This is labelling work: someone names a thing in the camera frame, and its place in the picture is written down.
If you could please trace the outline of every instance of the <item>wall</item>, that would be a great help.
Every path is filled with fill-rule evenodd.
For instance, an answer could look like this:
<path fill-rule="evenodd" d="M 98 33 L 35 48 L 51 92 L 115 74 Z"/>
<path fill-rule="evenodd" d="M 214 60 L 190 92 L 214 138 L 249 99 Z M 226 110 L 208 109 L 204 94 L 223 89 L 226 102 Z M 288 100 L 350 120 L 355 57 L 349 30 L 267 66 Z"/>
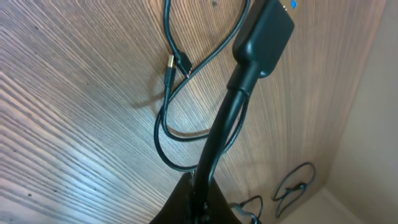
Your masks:
<path fill-rule="evenodd" d="M 281 224 L 361 224 L 344 205 L 326 189 L 321 189 L 311 199 L 285 218 Z"/>
<path fill-rule="evenodd" d="M 387 1 L 327 189 L 365 223 L 398 223 L 398 1 Z"/>

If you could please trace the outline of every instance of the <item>blue light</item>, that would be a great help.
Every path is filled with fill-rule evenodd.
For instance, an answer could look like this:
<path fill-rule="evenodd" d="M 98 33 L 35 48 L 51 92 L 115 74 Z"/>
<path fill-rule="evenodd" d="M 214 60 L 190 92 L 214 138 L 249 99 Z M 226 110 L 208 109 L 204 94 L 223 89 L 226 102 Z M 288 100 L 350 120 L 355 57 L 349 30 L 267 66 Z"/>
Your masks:
<path fill-rule="evenodd" d="M 295 0 L 292 0 L 290 3 L 291 3 L 291 5 L 292 5 L 292 8 L 295 9 L 296 6 L 297 6 L 296 1 L 295 1 Z"/>

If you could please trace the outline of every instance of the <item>wooden surface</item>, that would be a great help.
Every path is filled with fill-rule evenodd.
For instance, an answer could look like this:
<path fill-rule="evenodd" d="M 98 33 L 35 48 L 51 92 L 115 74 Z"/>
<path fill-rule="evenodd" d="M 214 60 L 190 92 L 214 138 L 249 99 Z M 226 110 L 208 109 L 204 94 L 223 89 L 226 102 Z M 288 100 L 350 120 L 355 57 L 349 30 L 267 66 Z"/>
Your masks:
<path fill-rule="evenodd" d="M 194 63 L 242 6 L 212 2 L 172 4 L 172 32 Z M 216 170 L 229 202 L 261 194 L 262 221 L 272 223 L 270 197 L 289 170 L 315 163 L 307 198 L 325 183 L 383 7 L 305 2 Z M 2 8 L 0 221 L 148 223 L 181 176 L 162 163 L 152 138 L 169 54 L 162 1 L 4 1 Z M 229 44 L 170 105 L 170 126 L 210 127 L 234 66 Z M 196 163 L 204 144 L 161 139 L 180 164 Z"/>

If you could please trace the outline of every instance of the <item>black device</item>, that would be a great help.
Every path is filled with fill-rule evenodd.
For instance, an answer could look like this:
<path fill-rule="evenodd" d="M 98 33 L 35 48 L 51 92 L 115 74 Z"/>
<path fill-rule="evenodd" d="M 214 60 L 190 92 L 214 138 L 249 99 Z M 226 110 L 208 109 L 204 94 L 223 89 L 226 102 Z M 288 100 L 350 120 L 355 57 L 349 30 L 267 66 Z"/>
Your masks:
<path fill-rule="evenodd" d="M 231 211 L 231 205 L 225 200 L 216 180 L 213 178 L 213 174 L 220 156 L 232 145 L 242 128 L 249 99 L 257 80 L 268 76 L 275 69 L 293 32 L 294 23 L 287 14 L 285 7 L 278 0 L 257 0 L 253 3 L 249 12 L 249 1 L 246 0 L 241 19 L 238 21 L 237 26 L 214 52 L 193 69 L 188 56 L 179 51 L 171 37 L 169 28 L 170 0 L 165 1 L 164 7 L 164 29 L 173 55 L 169 59 L 169 66 L 165 75 L 164 105 L 160 109 L 155 122 L 154 141 L 157 152 L 162 160 L 171 168 L 186 173 L 182 175 L 163 209 L 151 221 L 151 224 L 238 224 L 240 221 Z M 192 76 L 228 43 L 239 28 L 240 31 L 233 44 L 233 56 L 237 61 L 237 65 L 229 79 L 227 84 L 228 92 L 209 134 L 194 138 L 174 136 L 169 132 L 166 123 L 168 104 Z M 172 92 L 175 66 L 187 78 Z M 229 133 L 241 110 L 241 119 L 232 137 L 227 142 Z M 160 124 L 166 135 L 177 141 L 194 141 L 207 138 L 197 166 L 182 167 L 174 164 L 165 156 L 159 142 Z M 237 206 L 241 208 L 244 206 L 244 203 L 237 204 Z M 259 223 L 259 216 L 252 216 L 254 216 L 252 223 Z"/>

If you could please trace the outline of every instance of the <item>cable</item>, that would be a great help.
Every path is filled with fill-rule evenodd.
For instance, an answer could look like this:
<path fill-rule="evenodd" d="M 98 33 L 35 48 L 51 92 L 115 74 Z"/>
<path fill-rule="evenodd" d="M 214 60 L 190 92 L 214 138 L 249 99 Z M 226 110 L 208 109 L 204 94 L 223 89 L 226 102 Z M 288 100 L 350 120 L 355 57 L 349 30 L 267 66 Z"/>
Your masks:
<path fill-rule="evenodd" d="M 311 177 L 311 180 L 308 183 L 304 183 L 304 182 L 299 182 L 296 186 L 294 186 L 293 188 L 286 188 L 285 189 L 285 194 L 283 194 L 280 197 L 277 197 L 277 194 L 279 193 L 280 189 L 282 188 L 283 184 L 285 183 L 285 181 L 295 172 L 297 172 L 299 169 L 301 169 L 303 166 L 310 166 L 313 170 L 313 174 Z M 288 208 L 289 206 L 291 206 L 295 201 L 297 201 L 306 191 L 307 187 L 314 181 L 315 179 L 315 175 L 316 175 L 316 168 L 315 166 L 311 163 L 311 162 L 304 162 L 303 164 L 299 165 L 298 167 L 296 167 L 294 170 L 290 171 L 282 180 L 282 182 L 279 184 L 274 196 L 271 198 L 274 202 L 279 201 L 278 207 L 276 209 L 275 212 L 275 217 L 279 218 L 280 215 L 282 214 L 282 212 L 284 212 L 284 210 L 286 210 L 286 208 Z M 291 194 L 292 192 L 301 190 L 301 193 L 295 197 L 293 200 L 291 200 L 286 206 L 284 206 L 282 209 L 280 208 L 280 206 L 282 205 L 284 199 Z"/>
<path fill-rule="evenodd" d="M 199 63 L 198 66 L 195 68 L 191 69 L 189 65 L 192 65 L 191 62 L 189 61 L 187 55 L 181 51 L 179 51 L 177 45 L 175 44 L 173 37 L 171 35 L 170 31 L 170 24 L 169 24 L 169 17 L 170 17 L 170 0 L 165 0 L 164 3 L 164 11 L 163 11 L 163 25 L 164 25 L 164 32 L 165 36 L 167 39 L 167 42 L 170 45 L 170 48 L 172 49 L 172 53 L 174 57 L 176 58 L 176 64 L 178 69 L 181 70 L 181 72 L 186 75 L 186 79 L 184 79 L 181 83 L 179 83 L 172 92 L 172 83 L 170 88 L 165 88 L 165 96 L 164 96 L 164 102 L 162 107 L 160 108 L 156 121 L 155 121 L 155 126 L 154 126 L 154 142 L 155 142 L 155 147 L 156 151 L 158 152 L 160 158 L 165 162 L 170 168 L 175 169 L 177 171 L 181 172 L 188 172 L 196 169 L 197 165 L 194 166 L 180 166 L 177 164 L 174 164 L 172 161 L 170 161 L 169 158 L 164 154 L 164 151 L 160 145 L 159 141 L 159 128 L 160 124 L 162 124 L 162 128 L 164 130 L 164 133 L 171 139 L 175 141 L 180 141 L 180 142 L 190 142 L 190 141 L 196 141 L 199 139 L 205 139 L 208 137 L 208 134 L 202 134 L 199 136 L 194 136 L 194 137 L 180 137 L 177 135 L 174 135 L 171 133 L 167 127 L 167 109 L 169 107 L 169 103 L 175 98 L 175 96 L 181 91 L 181 89 L 210 61 L 212 60 L 226 45 L 227 43 L 234 37 L 234 35 L 238 32 L 238 30 L 241 28 L 244 18 L 246 17 L 246 14 L 248 13 L 249 7 L 250 7 L 250 0 L 245 0 L 244 7 L 242 10 L 242 13 L 234 26 L 234 28 L 229 32 L 229 34 L 226 36 L 226 38 L 212 51 L 211 54 L 209 54 L 202 62 Z M 228 149 L 232 146 L 234 143 L 235 139 L 237 138 L 240 130 L 243 127 L 243 122 L 244 122 L 244 117 L 246 115 L 246 111 L 248 109 L 248 104 L 249 104 L 249 98 L 246 99 L 245 103 L 243 104 L 242 110 L 241 110 L 241 115 L 239 117 L 238 124 L 233 131 L 231 138 L 229 141 L 226 143 L 225 149 L 223 153 L 226 153 Z"/>

